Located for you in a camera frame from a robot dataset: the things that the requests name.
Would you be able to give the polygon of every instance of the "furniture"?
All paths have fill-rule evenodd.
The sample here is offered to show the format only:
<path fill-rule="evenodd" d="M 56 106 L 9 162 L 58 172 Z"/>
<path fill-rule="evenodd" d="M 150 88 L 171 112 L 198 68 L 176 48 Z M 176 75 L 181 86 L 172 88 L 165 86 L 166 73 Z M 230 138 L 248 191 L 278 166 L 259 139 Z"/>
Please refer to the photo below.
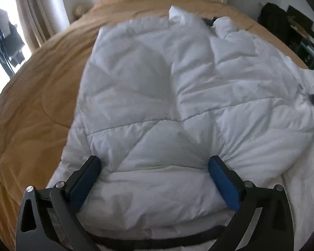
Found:
<path fill-rule="evenodd" d="M 306 68 L 267 29 L 229 5 L 212 0 L 102 0 L 37 50 L 0 96 L 0 238 L 10 250 L 26 187 L 44 188 L 60 162 L 81 75 L 100 27 L 167 16 L 171 5 L 208 19 L 230 16 L 240 29 L 260 36 Z"/>
<path fill-rule="evenodd" d="M 289 47 L 310 67 L 314 60 L 313 21 L 292 6 L 288 6 L 287 19 L 290 23 Z"/>

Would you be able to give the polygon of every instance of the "tan bedspread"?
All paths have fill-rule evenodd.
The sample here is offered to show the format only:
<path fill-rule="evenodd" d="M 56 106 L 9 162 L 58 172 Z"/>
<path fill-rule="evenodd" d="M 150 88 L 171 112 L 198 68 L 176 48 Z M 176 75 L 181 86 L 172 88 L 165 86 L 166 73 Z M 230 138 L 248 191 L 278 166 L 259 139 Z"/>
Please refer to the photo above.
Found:
<path fill-rule="evenodd" d="M 177 5 L 202 17 L 230 16 L 304 63 L 279 39 L 233 7 L 210 0 L 103 0 L 66 31 L 52 37 L 0 96 L 0 238 L 14 250 L 19 204 L 29 185 L 46 186 L 57 167 L 85 63 L 100 26 L 146 15 L 166 16 Z"/>

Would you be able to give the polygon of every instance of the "duvet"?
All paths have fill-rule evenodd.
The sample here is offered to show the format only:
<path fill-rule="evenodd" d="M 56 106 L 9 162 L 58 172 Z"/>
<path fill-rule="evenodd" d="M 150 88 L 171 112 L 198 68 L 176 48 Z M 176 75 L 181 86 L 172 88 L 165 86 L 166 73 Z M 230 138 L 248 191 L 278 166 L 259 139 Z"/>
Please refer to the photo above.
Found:
<path fill-rule="evenodd" d="M 210 28 L 172 7 L 168 18 L 104 26 L 48 187 L 96 155 L 102 172 L 77 215 L 87 231 L 121 239 L 187 236 L 227 225 L 233 215 L 207 170 L 219 155 L 243 180 L 285 187 L 298 250 L 314 230 L 314 220 L 303 217 L 314 204 L 309 93 L 314 71 L 229 17 Z M 297 237 L 305 222 L 306 235 Z"/>

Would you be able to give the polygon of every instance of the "white sheet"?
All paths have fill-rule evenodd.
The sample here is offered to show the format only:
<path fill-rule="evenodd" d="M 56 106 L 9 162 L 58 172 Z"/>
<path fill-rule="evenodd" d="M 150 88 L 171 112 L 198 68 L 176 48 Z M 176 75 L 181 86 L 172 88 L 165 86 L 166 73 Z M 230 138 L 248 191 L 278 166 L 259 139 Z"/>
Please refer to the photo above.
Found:
<path fill-rule="evenodd" d="M 309 93 L 314 71 L 237 31 L 227 17 L 209 29 L 172 7 L 169 19 L 102 27 L 48 187 L 96 155 L 103 170 L 77 215 L 87 231 L 158 239 L 226 225 L 233 213 L 209 177 L 208 159 L 219 155 L 257 186 L 282 184 L 280 175 L 314 141 Z"/>

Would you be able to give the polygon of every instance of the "blue gripper pad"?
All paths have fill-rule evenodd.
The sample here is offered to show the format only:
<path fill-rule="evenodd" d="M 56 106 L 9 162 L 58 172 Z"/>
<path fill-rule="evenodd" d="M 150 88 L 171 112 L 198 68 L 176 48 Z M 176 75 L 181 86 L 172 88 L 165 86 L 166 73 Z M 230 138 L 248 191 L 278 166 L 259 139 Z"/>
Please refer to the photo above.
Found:
<path fill-rule="evenodd" d="M 101 172 L 101 161 L 90 156 L 79 171 L 75 171 L 66 181 L 69 206 L 73 212 L 81 209 L 91 188 Z"/>
<path fill-rule="evenodd" d="M 238 211 L 245 193 L 242 179 L 236 172 L 228 169 L 219 156 L 213 156 L 209 159 L 208 172 L 227 207 Z"/>

